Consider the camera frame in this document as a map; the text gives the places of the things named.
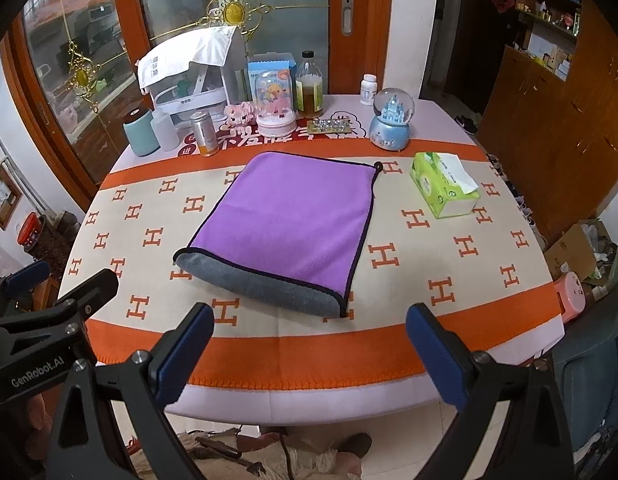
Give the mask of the purple and grey towel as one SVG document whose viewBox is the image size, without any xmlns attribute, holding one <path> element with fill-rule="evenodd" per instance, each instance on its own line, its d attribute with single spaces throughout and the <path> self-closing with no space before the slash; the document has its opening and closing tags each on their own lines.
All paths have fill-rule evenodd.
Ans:
<svg viewBox="0 0 618 480">
<path fill-rule="evenodd" d="M 382 169 L 380 162 L 261 153 L 173 261 L 198 280 L 263 304 L 342 318 Z"/>
</svg>

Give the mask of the orange beige patterned tablecloth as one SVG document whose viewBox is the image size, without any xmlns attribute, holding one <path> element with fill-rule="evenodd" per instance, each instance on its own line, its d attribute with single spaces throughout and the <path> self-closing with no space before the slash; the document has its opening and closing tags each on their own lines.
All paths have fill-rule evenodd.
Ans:
<svg viewBox="0 0 618 480">
<path fill-rule="evenodd" d="M 405 331 L 420 302 L 473 350 L 521 364 L 564 334 L 552 278 L 511 192 L 434 102 L 410 142 L 367 138 L 372 113 L 338 96 L 352 133 L 138 158 L 105 178 L 71 248 L 63 292 L 104 269 L 116 297 L 88 322 L 97 359 L 152 347 L 196 302 L 215 331 L 172 413 L 302 425 L 435 401 Z"/>
</svg>

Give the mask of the pink piggy stool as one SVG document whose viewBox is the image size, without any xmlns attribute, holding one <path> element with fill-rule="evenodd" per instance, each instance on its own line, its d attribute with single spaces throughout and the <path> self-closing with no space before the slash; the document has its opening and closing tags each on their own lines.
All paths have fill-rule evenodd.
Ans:
<svg viewBox="0 0 618 480">
<path fill-rule="evenodd" d="M 586 295 L 576 273 L 570 271 L 554 282 L 559 299 L 561 318 L 564 324 L 574 320 L 584 312 Z"/>
</svg>

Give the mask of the teal cylindrical speaker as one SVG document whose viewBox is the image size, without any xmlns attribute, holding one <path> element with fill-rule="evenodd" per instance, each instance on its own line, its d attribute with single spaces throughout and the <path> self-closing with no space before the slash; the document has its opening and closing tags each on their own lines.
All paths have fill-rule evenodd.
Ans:
<svg viewBox="0 0 618 480">
<path fill-rule="evenodd" d="M 152 112 L 144 106 L 134 108 L 123 118 L 123 131 L 135 156 L 144 157 L 159 148 L 151 121 Z"/>
</svg>

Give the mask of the translucent white plastic bottle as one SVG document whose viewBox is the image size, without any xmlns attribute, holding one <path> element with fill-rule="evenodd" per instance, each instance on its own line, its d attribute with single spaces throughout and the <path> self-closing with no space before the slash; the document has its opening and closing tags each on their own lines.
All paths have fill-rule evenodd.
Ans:
<svg viewBox="0 0 618 480">
<path fill-rule="evenodd" d="M 171 116 L 156 108 L 152 111 L 152 120 L 150 121 L 152 131 L 156 136 L 160 148 L 165 152 L 175 150 L 180 145 L 180 138 L 175 125 L 173 125 Z"/>
</svg>

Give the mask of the cardboard box on floor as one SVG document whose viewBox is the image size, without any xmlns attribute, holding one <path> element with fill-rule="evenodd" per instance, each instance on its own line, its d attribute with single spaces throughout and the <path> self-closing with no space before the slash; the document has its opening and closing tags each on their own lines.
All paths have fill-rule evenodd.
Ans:
<svg viewBox="0 0 618 480">
<path fill-rule="evenodd" d="M 582 283 L 597 285 L 608 279 L 616 250 L 603 222 L 594 219 L 574 224 L 544 253 L 544 259 L 553 280 L 574 272 Z"/>
</svg>

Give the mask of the pink plush toy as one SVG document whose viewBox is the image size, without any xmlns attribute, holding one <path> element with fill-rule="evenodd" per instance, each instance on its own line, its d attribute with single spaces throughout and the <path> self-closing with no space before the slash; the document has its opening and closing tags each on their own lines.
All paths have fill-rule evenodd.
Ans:
<svg viewBox="0 0 618 480">
<path fill-rule="evenodd" d="M 228 104 L 223 111 L 227 125 L 231 127 L 252 125 L 255 122 L 256 110 L 251 101 Z"/>
</svg>

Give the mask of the white appliance with cloth cover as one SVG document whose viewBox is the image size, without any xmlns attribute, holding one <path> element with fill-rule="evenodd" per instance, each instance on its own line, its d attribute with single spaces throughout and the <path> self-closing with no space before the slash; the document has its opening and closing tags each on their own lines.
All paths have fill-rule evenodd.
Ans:
<svg viewBox="0 0 618 480">
<path fill-rule="evenodd" d="M 138 60 L 136 74 L 141 93 L 177 124 L 198 110 L 222 122 L 225 107 L 248 98 L 245 42 L 235 26 L 170 38 Z"/>
</svg>

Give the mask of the pink duck snow globe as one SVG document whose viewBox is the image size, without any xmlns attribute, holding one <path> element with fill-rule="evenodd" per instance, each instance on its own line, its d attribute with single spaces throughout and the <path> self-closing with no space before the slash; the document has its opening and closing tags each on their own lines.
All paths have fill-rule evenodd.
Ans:
<svg viewBox="0 0 618 480">
<path fill-rule="evenodd" d="M 292 78 L 289 70 L 266 70 L 254 83 L 256 122 L 265 138 L 280 139 L 291 134 L 296 124 Z"/>
</svg>

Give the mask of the green tissue pack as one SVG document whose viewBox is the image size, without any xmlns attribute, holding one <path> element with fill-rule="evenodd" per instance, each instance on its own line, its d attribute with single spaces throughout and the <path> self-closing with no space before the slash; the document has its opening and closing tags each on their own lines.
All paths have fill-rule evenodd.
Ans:
<svg viewBox="0 0 618 480">
<path fill-rule="evenodd" d="M 410 176 L 437 219 L 470 214 L 480 199 L 478 184 L 451 153 L 416 153 Z"/>
</svg>

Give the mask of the blister pill pack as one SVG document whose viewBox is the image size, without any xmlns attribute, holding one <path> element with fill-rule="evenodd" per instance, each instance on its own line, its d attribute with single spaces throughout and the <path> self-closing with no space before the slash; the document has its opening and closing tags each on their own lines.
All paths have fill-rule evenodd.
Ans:
<svg viewBox="0 0 618 480">
<path fill-rule="evenodd" d="M 351 125 L 348 118 L 315 118 L 307 122 L 309 134 L 349 133 L 350 131 Z"/>
</svg>

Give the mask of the blue cardboard box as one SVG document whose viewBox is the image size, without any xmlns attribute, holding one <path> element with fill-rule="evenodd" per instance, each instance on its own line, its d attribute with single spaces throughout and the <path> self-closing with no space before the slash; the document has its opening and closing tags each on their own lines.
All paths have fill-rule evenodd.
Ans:
<svg viewBox="0 0 618 480">
<path fill-rule="evenodd" d="M 255 105 L 254 99 L 254 83 L 256 77 L 266 70 L 284 70 L 287 68 L 292 78 L 293 96 L 295 98 L 295 73 L 296 62 L 295 58 L 290 53 L 267 52 L 262 54 L 254 54 L 247 60 L 247 70 L 249 78 L 249 87 L 251 87 L 251 99 Z"/>
</svg>

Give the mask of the glass bottle amber liquid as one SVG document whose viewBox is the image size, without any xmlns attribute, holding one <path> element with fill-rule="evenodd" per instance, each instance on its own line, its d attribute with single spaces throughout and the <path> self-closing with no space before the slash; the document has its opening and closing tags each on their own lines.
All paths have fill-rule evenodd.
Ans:
<svg viewBox="0 0 618 480">
<path fill-rule="evenodd" d="M 320 116 L 323 113 L 323 76 L 315 64 L 315 52 L 303 51 L 295 83 L 297 112 L 306 118 Z"/>
</svg>

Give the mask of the brown wooden cabinet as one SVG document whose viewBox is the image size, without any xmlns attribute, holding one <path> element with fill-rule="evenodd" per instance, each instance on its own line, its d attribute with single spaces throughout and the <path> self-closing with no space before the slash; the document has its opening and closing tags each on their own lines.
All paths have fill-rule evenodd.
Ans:
<svg viewBox="0 0 618 480">
<path fill-rule="evenodd" d="M 477 139 L 555 242 L 602 210 L 618 183 L 618 33 L 594 0 L 516 0 L 525 38 L 554 32 L 571 53 L 504 48 Z"/>
</svg>

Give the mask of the white pill bottle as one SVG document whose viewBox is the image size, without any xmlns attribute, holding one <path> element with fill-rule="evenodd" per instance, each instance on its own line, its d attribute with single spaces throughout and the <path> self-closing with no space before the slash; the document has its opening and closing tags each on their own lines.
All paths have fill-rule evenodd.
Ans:
<svg viewBox="0 0 618 480">
<path fill-rule="evenodd" d="M 377 77 L 373 74 L 364 74 L 360 82 L 360 102 L 371 106 L 377 92 Z"/>
</svg>

